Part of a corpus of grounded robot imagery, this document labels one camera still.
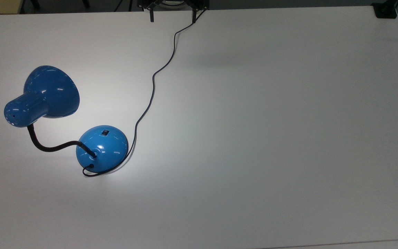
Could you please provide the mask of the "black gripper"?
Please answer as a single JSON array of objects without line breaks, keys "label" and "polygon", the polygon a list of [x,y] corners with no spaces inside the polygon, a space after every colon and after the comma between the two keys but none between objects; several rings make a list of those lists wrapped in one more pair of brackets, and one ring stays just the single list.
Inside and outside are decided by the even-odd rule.
[{"label": "black gripper", "polygon": [[182,9],[189,6],[192,9],[192,24],[197,21],[197,11],[209,9],[208,0],[138,0],[138,7],[149,10],[150,22],[154,22],[156,7],[165,9]]}]

